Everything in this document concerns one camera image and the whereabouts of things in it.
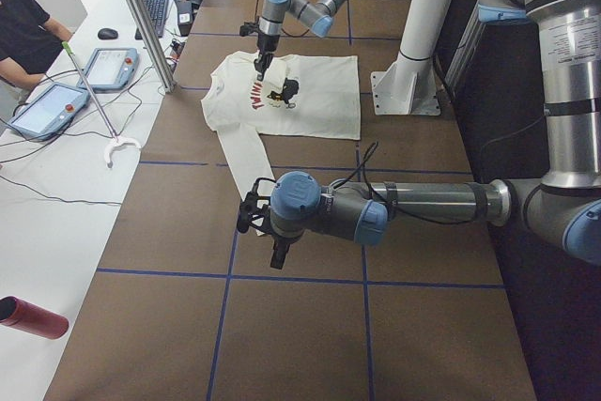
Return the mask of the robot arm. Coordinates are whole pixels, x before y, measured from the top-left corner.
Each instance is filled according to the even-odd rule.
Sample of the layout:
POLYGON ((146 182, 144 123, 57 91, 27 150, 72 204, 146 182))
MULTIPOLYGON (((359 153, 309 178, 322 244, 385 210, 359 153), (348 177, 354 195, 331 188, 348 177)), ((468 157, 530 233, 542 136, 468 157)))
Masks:
POLYGON ((306 173, 287 173, 264 209, 274 268, 306 230, 375 245, 399 214, 445 225, 514 220, 568 254, 599 263, 600 0, 478 0, 478 16, 483 23, 538 25, 548 172, 538 180, 487 184, 346 178, 327 187, 306 173))
POLYGON ((254 68, 259 81, 271 64, 281 36, 283 22, 287 14, 296 18, 314 35, 323 38, 328 35, 333 17, 346 0, 264 0, 260 16, 256 22, 258 57, 254 68))

